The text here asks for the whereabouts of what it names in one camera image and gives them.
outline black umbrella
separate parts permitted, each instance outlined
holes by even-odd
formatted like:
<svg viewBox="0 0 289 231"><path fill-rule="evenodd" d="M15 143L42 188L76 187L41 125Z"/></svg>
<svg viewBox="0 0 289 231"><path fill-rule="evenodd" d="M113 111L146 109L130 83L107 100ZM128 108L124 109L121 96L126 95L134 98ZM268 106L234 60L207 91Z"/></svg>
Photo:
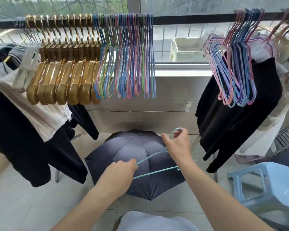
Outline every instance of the black umbrella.
<svg viewBox="0 0 289 231"><path fill-rule="evenodd" d="M106 167L112 162L118 162L119 160L127 162L132 158L139 162L156 152L163 151L164 148L165 144L162 137L153 131L116 132L91 152L85 160L93 183L96 184ZM134 177L177 165L168 152L162 152L145 160L138 166L139 168L136 170ZM126 193L152 200L184 181L181 171L170 169L134 179Z"/></svg>

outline left hand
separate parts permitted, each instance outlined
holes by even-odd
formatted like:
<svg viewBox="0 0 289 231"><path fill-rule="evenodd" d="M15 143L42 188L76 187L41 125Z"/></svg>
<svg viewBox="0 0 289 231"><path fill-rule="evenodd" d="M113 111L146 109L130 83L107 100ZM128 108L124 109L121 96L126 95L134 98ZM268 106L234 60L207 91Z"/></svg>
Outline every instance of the left hand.
<svg viewBox="0 0 289 231"><path fill-rule="evenodd" d="M100 196L107 196L115 201L124 195L133 181L134 172L138 169L136 160L131 159L129 162L112 162L100 179L94 186L94 190Z"/></svg>

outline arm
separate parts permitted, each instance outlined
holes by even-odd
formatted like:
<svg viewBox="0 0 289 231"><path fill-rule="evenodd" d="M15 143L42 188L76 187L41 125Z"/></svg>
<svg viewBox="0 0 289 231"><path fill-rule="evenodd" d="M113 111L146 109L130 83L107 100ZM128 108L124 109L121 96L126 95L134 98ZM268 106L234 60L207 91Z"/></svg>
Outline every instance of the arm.
<svg viewBox="0 0 289 231"><path fill-rule="evenodd" d="M96 185L51 231L89 231L101 214L125 194L137 170L136 160L109 165Z"/></svg>
<svg viewBox="0 0 289 231"><path fill-rule="evenodd" d="M215 231L273 231L194 163L186 129L176 132L175 140L162 138Z"/></svg>

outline hand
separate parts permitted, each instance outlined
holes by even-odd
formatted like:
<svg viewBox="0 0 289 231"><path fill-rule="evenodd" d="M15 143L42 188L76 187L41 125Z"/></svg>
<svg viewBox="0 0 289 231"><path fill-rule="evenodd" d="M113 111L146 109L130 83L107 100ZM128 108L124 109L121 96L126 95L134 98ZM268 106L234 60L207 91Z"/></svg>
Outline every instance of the hand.
<svg viewBox="0 0 289 231"><path fill-rule="evenodd" d="M135 159L131 159L129 162L121 160L112 162L100 176L93 189L101 196L107 196L115 201L127 192L137 169L138 165L136 165Z"/></svg>
<svg viewBox="0 0 289 231"><path fill-rule="evenodd" d="M190 143L187 129L182 128L174 132L174 140L171 140L166 134L162 134L163 142L166 144L167 150L171 158L177 163L185 160L193 160L190 154Z"/></svg>

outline forearm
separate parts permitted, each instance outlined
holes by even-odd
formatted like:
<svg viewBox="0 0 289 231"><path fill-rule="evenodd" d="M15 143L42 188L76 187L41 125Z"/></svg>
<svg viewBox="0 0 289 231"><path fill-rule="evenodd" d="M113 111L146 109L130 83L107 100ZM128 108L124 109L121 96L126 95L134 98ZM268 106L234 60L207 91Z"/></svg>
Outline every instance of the forearm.
<svg viewBox="0 0 289 231"><path fill-rule="evenodd" d="M89 231L113 200L93 188L51 231Z"/></svg>
<svg viewBox="0 0 289 231"><path fill-rule="evenodd" d="M214 182L193 161L178 162L215 231L272 231L267 224Z"/></svg>

